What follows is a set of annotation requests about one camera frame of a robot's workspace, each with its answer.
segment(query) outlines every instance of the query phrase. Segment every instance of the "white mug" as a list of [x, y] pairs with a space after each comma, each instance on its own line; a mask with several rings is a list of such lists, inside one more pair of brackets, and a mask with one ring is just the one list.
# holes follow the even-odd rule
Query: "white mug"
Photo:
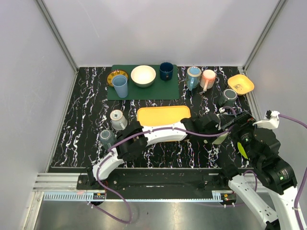
[[123, 115], [123, 112], [116, 109], [113, 110], [110, 114], [112, 127], [115, 130], [124, 130], [128, 124], [126, 118]]

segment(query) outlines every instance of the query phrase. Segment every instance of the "white bracket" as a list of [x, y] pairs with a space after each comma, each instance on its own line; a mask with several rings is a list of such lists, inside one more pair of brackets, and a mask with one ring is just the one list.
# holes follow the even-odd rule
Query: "white bracket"
[[[123, 159], [117, 158], [118, 154], [116, 148], [113, 148], [112, 151], [113, 153], [108, 153], [103, 159], [101, 159], [97, 164], [93, 166], [93, 175], [96, 180], [105, 180], [106, 178], [108, 178], [108, 176], [113, 170], [115, 170], [119, 165], [124, 163]], [[96, 175], [97, 170], [100, 168], [100, 163], [109, 156], [111, 157], [104, 162], [102, 168], [99, 170], [99, 178], [97, 178]]]
[[267, 129], [275, 129], [278, 128], [279, 125], [279, 112], [278, 111], [272, 111], [271, 117], [267, 118], [264, 117], [264, 120], [255, 122], [253, 125], [258, 128], [267, 128]]
[[[153, 129], [162, 127], [172, 127], [173, 129], [165, 129], [152, 132]], [[181, 128], [186, 130], [184, 124], [181, 122], [176, 122], [174, 124], [165, 126], [144, 126], [142, 129], [143, 132], [150, 131], [150, 133], [144, 134], [144, 136], [148, 138], [147, 146], [164, 141], [181, 141], [186, 138], [187, 134], [185, 132], [174, 130], [174, 128]]]

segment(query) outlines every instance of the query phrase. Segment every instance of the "blue cup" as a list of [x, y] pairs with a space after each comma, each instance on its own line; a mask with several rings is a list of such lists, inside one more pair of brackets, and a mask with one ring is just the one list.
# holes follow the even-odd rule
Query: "blue cup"
[[172, 63], [163, 62], [160, 65], [160, 78], [164, 81], [171, 80], [173, 77], [174, 66]]
[[189, 67], [186, 74], [186, 86], [190, 91], [195, 89], [200, 82], [201, 69], [198, 67]]
[[128, 80], [124, 75], [117, 75], [112, 79], [112, 84], [120, 98], [128, 96]]

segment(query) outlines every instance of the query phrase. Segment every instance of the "navy blue mug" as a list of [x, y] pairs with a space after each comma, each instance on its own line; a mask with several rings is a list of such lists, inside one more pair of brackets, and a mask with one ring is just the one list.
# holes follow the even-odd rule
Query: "navy blue mug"
[[164, 81], [171, 80], [173, 77], [174, 66], [172, 63], [163, 62], [160, 65], [160, 78]]

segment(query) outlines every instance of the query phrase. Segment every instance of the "metal floor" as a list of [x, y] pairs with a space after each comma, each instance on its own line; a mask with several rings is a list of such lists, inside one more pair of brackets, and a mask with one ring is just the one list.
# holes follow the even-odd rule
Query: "metal floor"
[[[273, 207], [268, 194], [260, 194]], [[133, 223], [119, 223], [85, 202], [43, 201], [35, 230], [261, 230], [247, 206], [204, 207], [199, 203], [130, 203]], [[101, 208], [128, 219], [123, 202], [105, 202]]]

